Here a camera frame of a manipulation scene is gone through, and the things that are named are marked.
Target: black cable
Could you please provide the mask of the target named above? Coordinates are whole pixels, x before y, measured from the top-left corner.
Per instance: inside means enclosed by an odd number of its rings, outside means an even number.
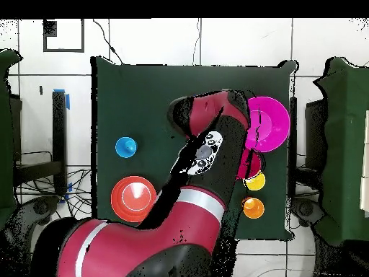
[[[316,194],[320,194],[320,192],[315,191],[315,192],[310,192],[310,193],[299,193],[299,194],[296,194],[294,197],[295,198],[300,198],[302,196],[310,196],[310,195],[316,195]]]
[[[102,36],[104,37],[104,40],[107,42],[107,44],[109,45],[109,48],[110,48],[110,50],[119,58],[119,60],[120,60],[120,63],[122,64],[122,65],[124,65],[124,63],[122,62],[122,60],[120,59],[120,57],[119,57],[119,55],[115,52],[115,49],[109,44],[109,42],[107,41],[107,39],[105,38],[105,32],[104,32],[104,29],[102,28],[102,26],[100,25],[100,23],[98,23],[98,22],[96,22],[95,21],[95,19],[93,19],[92,20],[94,23],[96,23],[99,27],[100,27],[100,29],[101,29],[101,31],[102,31]]]
[[[49,155],[50,155],[50,161],[53,161],[53,155],[49,151],[27,152],[27,153],[21,153],[21,155],[38,154],[38,153],[49,153]]]
[[[199,32],[199,37],[198,37],[198,38],[197,38],[197,40],[196,40],[195,48],[194,48],[194,50],[193,50],[193,54],[192,54],[192,65],[193,65],[193,63],[195,62],[196,45],[197,45],[197,42],[198,42],[198,41],[199,41],[199,39],[200,39],[199,22],[200,22],[200,18],[197,18],[196,28],[197,28],[197,31]]]

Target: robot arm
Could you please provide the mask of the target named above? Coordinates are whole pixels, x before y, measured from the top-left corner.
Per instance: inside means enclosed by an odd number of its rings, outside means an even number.
[[[37,241],[31,275],[45,277],[42,271],[49,269],[51,277],[207,277],[247,128],[241,111],[232,115],[220,107],[213,123],[181,150],[172,179],[141,225],[150,229],[85,219],[64,225],[61,233],[54,221]],[[165,206],[164,220],[150,221]],[[58,242],[50,245],[56,230]]]

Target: white tile wall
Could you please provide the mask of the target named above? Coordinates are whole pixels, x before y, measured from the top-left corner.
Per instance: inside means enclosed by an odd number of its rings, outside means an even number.
[[[321,76],[325,62],[343,56],[362,66],[369,61],[368,21],[350,18],[294,18],[293,58],[297,75]]]
[[[111,45],[128,64],[192,65],[198,37],[197,18],[110,20]],[[196,49],[194,64],[198,65],[199,42]],[[111,59],[120,63],[114,53]]]
[[[70,109],[66,110],[67,165],[90,165],[91,77],[21,76],[20,86],[22,151],[53,150],[53,90],[64,89],[70,97]]]
[[[236,254],[285,254],[284,241],[239,240]]]
[[[58,19],[58,37],[48,38],[49,47],[69,48],[79,43],[78,20]],[[313,84],[321,76],[326,59],[345,56],[350,62],[363,65],[369,61],[368,26],[358,19],[202,19],[201,44],[197,18],[189,19],[97,19],[105,37],[111,42],[124,63],[168,65],[242,65],[276,66],[293,58],[300,64],[295,79],[298,99],[298,153],[306,153],[304,111],[307,102],[319,100],[322,93]],[[51,92],[65,89],[71,97],[67,110],[68,171],[90,166],[91,74],[90,56],[104,56],[115,63],[101,29],[92,19],[85,20],[84,53],[44,53],[42,20],[17,22],[0,20],[0,48],[12,48],[23,56],[19,65],[11,67],[9,83],[13,93],[23,99],[22,150],[50,151]],[[40,95],[39,86],[43,86]],[[47,155],[24,156],[28,163],[47,161]],[[298,157],[298,165],[305,157]],[[89,176],[82,189],[90,190]],[[311,191],[297,186],[299,193]],[[23,202],[32,195],[25,195]],[[68,216],[66,204],[58,212]],[[297,227],[291,216],[290,227]],[[35,231],[34,240],[41,227]],[[310,277],[314,269],[314,239],[310,229],[291,229],[295,238],[289,242],[242,240],[237,246],[237,261],[233,277]]]
[[[237,255],[232,277],[285,277],[285,269],[285,255]]]
[[[203,18],[202,65],[276,66],[290,59],[291,18]]]
[[[314,256],[292,256],[287,259],[287,277],[313,277]]]
[[[54,40],[54,47],[68,48],[76,45],[81,28],[75,19],[57,19],[65,33]],[[107,19],[96,19],[109,35]],[[91,74],[91,56],[109,56],[109,46],[104,41],[101,29],[92,19],[85,19],[84,53],[43,52],[43,21],[24,19],[19,21],[19,48],[23,56],[19,64],[20,74]]]

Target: blue tape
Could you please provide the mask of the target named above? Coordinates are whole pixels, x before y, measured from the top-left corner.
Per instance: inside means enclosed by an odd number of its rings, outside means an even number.
[[[71,106],[69,105],[69,94],[66,94],[66,108],[71,109]]]
[[[65,194],[63,198],[65,198],[66,200],[69,200],[69,195],[68,194]],[[64,200],[61,200],[59,203],[60,204],[63,204],[63,203],[65,203],[65,201]]]

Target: pink plate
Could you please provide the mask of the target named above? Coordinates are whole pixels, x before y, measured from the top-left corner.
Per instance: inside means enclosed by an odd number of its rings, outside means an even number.
[[[246,148],[269,152],[279,147],[290,132],[288,111],[271,97],[248,99],[251,127],[247,134]]]

